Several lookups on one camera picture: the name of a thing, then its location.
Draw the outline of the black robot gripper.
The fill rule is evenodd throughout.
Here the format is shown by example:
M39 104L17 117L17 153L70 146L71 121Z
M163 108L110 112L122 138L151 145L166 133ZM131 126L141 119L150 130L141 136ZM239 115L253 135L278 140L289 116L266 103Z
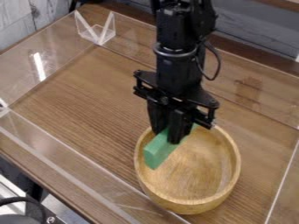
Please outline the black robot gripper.
M157 71L135 71L135 94L146 99L150 123L158 135L169 125L169 142L179 144L193 125L213 127L221 104L202 86L206 50L154 50Z

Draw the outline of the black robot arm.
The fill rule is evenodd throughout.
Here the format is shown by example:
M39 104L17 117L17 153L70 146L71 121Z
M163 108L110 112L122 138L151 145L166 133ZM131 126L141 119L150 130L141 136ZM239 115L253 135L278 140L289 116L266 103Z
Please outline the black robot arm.
M135 94L147 100L154 133L167 133L178 144L193 125L211 128L218 100L202 81L206 52L214 51L207 37L215 31L218 15L211 0L151 0L157 21L154 53L157 70L135 71Z

